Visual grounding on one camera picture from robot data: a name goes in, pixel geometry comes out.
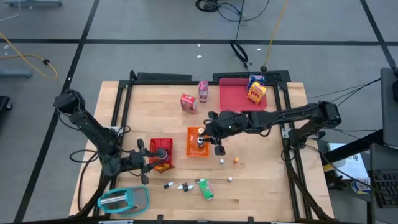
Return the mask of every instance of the teal basket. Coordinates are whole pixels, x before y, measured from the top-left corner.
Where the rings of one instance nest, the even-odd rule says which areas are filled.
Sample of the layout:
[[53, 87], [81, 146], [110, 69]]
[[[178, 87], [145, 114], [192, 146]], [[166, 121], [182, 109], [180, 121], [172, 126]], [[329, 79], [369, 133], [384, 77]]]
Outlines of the teal basket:
[[106, 192], [97, 204], [105, 213], [122, 217], [140, 215], [149, 208], [149, 191], [145, 186], [117, 188]]

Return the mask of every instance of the wooden tabletop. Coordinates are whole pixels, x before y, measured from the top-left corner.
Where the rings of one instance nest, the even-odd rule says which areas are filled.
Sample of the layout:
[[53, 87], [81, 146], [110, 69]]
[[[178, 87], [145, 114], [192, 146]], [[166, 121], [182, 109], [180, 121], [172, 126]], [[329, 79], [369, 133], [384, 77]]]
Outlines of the wooden tabletop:
[[[109, 126], [116, 99], [118, 82], [103, 82], [99, 93], [94, 117], [103, 126]], [[288, 83], [292, 107], [307, 104], [303, 83]], [[142, 138], [149, 148], [151, 138], [173, 139], [174, 169], [162, 174], [156, 170], [148, 175], [146, 186], [150, 193], [150, 209], [133, 219], [156, 219], [163, 214], [165, 220], [229, 220], [244, 221], [253, 216], [255, 221], [294, 221], [292, 202], [287, 182], [285, 164], [280, 158], [282, 140], [279, 126], [274, 126], [270, 135], [263, 138], [257, 134], [238, 134], [223, 139], [225, 156], [214, 155], [210, 147], [209, 157], [187, 157], [185, 140], [187, 128], [203, 126], [208, 111], [220, 112], [219, 86], [209, 86], [209, 97], [206, 103], [198, 104], [196, 114], [181, 110], [182, 93], [197, 96], [195, 85], [134, 85], [127, 125], [131, 132], [124, 137], [123, 149], [137, 149], [137, 139]], [[275, 96], [272, 88], [266, 93], [266, 111], [275, 111]], [[283, 93], [280, 91], [281, 103], [284, 106]], [[121, 120], [123, 103], [119, 110]], [[305, 121], [296, 122], [296, 127]], [[315, 141], [307, 144], [317, 146]], [[87, 149], [94, 149], [88, 141]], [[84, 160], [92, 153], [87, 152]], [[307, 189], [319, 206], [333, 217], [328, 189], [323, 175], [320, 156], [311, 149], [302, 149], [302, 164]], [[234, 164], [233, 158], [239, 157]], [[84, 205], [98, 187], [101, 165], [98, 161], [90, 164], [85, 172], [82, 187], [81, 204]], [[206, 201], [195, 179], [208, 179], [213, 191], [213, 200]], [[164, 189], [167, 182], [174, 185]], [[177, 186], [182, 183], [194, 185], [193, 190], [184, 192]], [[116, 187], [141, 185], [141, 179], [128, 172], [118, 176]], [[73, 198], [70, 214], [77, 213], [77, 189]], [[300, 214], [305, 217], [302, 196], [297, 190]]]

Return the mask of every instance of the pink box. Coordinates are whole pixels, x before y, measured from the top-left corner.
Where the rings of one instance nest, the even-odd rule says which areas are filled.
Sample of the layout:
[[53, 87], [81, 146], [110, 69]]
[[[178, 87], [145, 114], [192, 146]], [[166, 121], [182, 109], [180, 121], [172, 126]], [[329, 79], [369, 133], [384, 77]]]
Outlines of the pink box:
[[209, 89], [209, 81], [203, 80], [198, 84], [199, 102], [207, 102], [207, 93]]
[[193, 96], [182, 94], [181, 109], [182, 111], [194, 114], [197, 110], [197, 99]]

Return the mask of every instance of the cereal box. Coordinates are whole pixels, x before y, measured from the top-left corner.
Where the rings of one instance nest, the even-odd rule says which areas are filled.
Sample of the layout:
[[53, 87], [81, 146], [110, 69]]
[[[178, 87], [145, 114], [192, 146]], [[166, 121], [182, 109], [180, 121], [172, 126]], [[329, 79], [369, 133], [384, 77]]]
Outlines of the cereal box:
[[181, 108], [182, 111], [194, 114], [197, 110], [197, 99], [193, 96], [182, 94]]
[[209, 81], [203, 80], [198, 84], [199, 102], [207, 102], [207, 92], [209, 89]]
[[258, 82], [260, 85], [264, 86], [266, 84], [266, 78], [264, 75], [250, 75], [248, 85], [246, 86], [247, 91], [250, 90], [250, 87], [254, 82]]
[[255, 104], [260, 103], [262, 97], [266, 94], [266, 88], [260, 83], [255, 82], [253, 85], [251, 85], [249, 93], [248, 93], [248, 99], [253, 101]]

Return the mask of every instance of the orange container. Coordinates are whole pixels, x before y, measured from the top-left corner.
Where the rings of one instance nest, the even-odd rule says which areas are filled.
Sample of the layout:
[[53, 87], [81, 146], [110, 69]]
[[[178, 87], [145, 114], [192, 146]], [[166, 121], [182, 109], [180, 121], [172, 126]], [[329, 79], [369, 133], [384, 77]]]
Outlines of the orange container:
[[208, 157], [209, 156], [209, 142], [198, 147], [198, 129], [200, 127], [188, 127], [187, 130], [187, 156], [192, 157]]

